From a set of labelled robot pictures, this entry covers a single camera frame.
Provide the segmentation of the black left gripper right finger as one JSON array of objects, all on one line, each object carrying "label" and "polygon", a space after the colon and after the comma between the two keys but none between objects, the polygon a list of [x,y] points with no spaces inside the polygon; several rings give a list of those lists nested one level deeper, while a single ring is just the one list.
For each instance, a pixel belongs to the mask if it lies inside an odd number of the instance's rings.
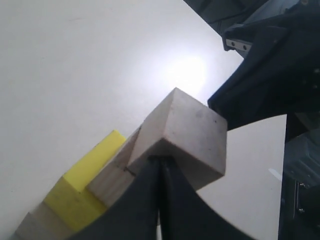
[{"label": "black left gripper right finger", "polygon": [[160,159],[159,219],[163,240],[251,240],[196,193],[175,160]]}]

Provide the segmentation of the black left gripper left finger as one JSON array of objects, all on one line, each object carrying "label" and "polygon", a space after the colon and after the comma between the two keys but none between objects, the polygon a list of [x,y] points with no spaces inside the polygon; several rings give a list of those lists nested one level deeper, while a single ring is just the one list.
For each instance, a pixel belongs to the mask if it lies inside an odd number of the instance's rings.
[{"label": "black left gripper left finger", "polygon": [[70,240],[155,240],[158,224],[159,160],[148,160],[123,195]]}]

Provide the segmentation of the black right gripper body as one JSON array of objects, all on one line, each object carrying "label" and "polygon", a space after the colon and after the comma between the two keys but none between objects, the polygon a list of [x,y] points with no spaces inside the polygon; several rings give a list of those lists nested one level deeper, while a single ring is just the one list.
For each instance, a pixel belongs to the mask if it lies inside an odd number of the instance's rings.
[{"label": "black right gripper body", "polygon": [[236,71],[208,99],[233,130],[267,118],[320,109],[320,12],[286,13],[225,31],[251,42]]}]

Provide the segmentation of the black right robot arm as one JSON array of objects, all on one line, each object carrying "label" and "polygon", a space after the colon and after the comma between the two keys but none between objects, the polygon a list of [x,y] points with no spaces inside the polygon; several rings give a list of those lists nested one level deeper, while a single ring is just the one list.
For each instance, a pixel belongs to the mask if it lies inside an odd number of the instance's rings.
[{"label": "black right robot arm", "polygon": [[317,0],[189,0],[243,61],[208,99],[228,129],[320,109]]}]

